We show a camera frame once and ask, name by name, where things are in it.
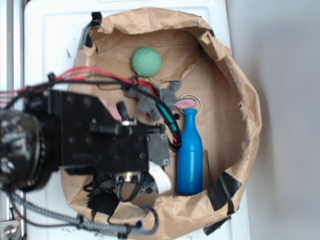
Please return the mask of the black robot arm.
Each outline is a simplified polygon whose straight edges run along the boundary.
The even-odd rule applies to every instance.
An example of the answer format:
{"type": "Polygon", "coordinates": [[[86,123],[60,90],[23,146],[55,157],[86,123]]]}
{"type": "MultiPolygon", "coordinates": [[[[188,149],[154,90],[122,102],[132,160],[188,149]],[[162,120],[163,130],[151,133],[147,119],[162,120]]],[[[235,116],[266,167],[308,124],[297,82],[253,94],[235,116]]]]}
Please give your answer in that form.
{"type": "Polygon", "coordinates": [[[95,96],[50,89],[30,95],[23,111],[0,112],[2,189],[40,189],[59,169],[129,182],[169,164],[163,124],[116,120],[95,96]]]}

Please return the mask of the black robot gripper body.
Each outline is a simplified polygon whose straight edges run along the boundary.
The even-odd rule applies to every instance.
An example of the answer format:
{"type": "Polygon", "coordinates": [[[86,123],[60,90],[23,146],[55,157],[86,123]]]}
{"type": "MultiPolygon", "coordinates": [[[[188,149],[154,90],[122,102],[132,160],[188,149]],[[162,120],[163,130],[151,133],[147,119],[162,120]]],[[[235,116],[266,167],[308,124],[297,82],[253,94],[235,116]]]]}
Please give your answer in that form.
{"type": "Polygon", "coordinates": [[[172,188],[164,170],[170,157],[163,124],[116,120],[99,98],[58,90],[49,92],[47,112],[53,119],[47,145],[68,174],[110,174],[118,183],[150,175],[157,193],[172,188]]]}

